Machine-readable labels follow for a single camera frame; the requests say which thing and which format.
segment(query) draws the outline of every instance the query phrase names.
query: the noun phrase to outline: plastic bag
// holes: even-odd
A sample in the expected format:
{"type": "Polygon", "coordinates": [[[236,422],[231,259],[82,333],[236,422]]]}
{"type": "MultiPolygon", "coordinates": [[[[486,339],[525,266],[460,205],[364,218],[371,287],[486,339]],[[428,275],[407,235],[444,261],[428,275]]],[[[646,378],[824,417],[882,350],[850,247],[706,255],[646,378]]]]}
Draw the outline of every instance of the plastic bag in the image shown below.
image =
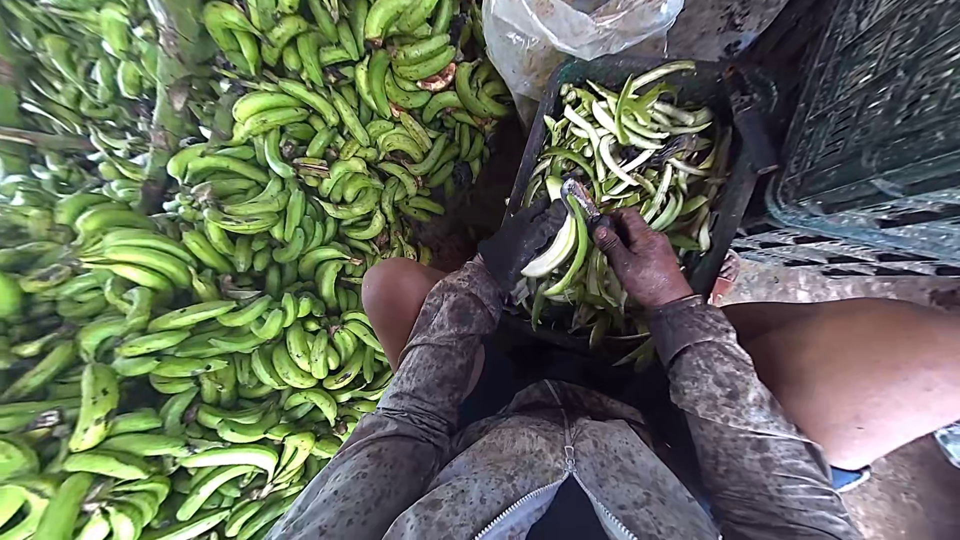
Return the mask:
{"type": "Polygon", "coordinates": [[[593,60],[665,34],[683,7],[684,0],[484,0],[483,35],[529,124],[522,97],[539,101],[567,54],[593,60]]]}

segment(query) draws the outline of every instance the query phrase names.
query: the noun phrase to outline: black glove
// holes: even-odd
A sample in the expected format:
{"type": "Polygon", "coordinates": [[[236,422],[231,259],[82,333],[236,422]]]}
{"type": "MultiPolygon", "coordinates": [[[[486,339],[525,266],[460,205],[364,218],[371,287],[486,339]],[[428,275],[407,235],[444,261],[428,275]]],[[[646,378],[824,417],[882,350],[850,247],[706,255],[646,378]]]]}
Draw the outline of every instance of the black glove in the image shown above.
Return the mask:
{"type": "Polygon", "coordinates": [[[560,230],[565,219],[564,203],[557,200],[551,205],[549,199],[543,197],[507,218],[496,234],[480,242],[480,256],[501,289],[513,290],[520,279],[520,270],[560,230]]]}

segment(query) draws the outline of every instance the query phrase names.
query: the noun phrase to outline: hand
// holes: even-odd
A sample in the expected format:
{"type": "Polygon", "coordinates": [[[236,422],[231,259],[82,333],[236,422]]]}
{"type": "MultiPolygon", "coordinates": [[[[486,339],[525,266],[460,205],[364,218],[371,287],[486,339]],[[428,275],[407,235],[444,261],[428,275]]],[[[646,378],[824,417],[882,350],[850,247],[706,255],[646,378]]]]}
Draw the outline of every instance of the hand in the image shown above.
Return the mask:
{"type": "Polygon", "coordinates": [[[541,198],[507,218],[499,231],[480,242],[480,257],[501,289],[513,290],[520,279],[520,270],[560,230],[565,219],[563,202],[558,200],[551,205],[548,199],[541,198]]]}
{"type": "Polygon", "coordinates": [[[616,210],[611,218],[615,230],[597,227],[593,241],[631,298],[650,308],[693,294],[666,234],[651,230],[636,209],[616,210]]]}

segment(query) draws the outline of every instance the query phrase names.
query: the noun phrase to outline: right hand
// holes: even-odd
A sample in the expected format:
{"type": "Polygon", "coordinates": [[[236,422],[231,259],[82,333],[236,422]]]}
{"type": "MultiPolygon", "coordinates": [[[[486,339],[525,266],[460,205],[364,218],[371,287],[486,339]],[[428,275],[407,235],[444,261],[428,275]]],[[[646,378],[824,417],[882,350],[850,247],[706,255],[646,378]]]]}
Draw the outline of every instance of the right hand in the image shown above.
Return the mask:
{"type": "Polygon", "coordinates": [[[611,218],[615,230],[599,226],[593,241],[631,298],[653,308],[693,294],[666,234],[650,229],[636,209],[615,210],[611,218]]]}

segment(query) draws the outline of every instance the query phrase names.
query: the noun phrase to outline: jacket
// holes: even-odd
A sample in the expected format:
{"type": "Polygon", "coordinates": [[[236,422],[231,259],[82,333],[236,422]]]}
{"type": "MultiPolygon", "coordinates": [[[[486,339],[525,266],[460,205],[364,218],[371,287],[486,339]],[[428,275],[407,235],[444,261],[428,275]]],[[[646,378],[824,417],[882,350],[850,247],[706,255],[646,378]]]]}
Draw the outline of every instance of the jacket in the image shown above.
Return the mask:
{"type": "Polygon", "coordinates": [[[522,538],[574,477],[614,539],[860,538],[818,447],[786,419],[723,313],[700,297],[649,314],[716,523],[653,450],[640,413],[552,380],[457,431],[501,292],[481,263],[431,290],[376,411],[271,539],[522,538]]]}

